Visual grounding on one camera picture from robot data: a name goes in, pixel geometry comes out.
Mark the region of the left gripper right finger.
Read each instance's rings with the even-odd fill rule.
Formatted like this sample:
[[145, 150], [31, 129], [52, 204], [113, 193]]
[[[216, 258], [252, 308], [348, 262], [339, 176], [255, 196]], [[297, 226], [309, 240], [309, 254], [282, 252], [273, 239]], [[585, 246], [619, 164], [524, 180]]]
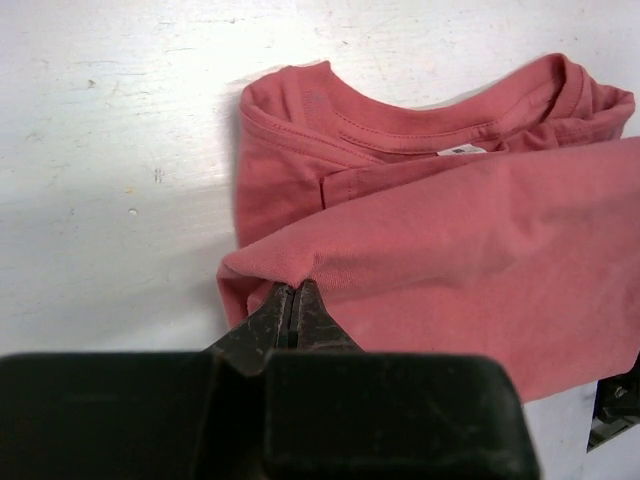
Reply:
[[273, 479], [536, 479], [504, 368], [477, 355], [364, 352], [313, 283], [285, 287], [263, 371]]

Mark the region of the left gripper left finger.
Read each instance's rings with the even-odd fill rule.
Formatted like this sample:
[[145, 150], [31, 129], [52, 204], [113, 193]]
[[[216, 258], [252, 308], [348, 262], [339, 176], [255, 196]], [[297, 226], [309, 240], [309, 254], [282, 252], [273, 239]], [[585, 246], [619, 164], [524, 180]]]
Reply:
[[2, 477], [260, 477], [261, 374], [291, 297], [277, 288], [200, 351], [3, 357]]

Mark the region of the pink t shirt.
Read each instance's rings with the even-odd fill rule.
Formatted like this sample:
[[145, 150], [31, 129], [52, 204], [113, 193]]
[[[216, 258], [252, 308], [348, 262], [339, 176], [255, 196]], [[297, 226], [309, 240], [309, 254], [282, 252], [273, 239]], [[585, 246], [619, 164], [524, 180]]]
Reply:
[[315, 281], [373, 351], [483, 354], [537, 400], [639, 353], [634, 95], [551, 54], [458, 104], [370, 99], [331, 66], [241, 94], [235, 228], [217, 280], [239, 324]]

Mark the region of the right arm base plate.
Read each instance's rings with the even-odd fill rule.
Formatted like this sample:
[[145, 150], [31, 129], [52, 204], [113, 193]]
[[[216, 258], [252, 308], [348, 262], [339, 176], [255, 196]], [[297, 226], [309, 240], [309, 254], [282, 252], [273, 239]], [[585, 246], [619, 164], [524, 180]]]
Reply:
[[598, 382], [587, 451], [638, 424], [639, 359], [636, 359], [628, 372]]

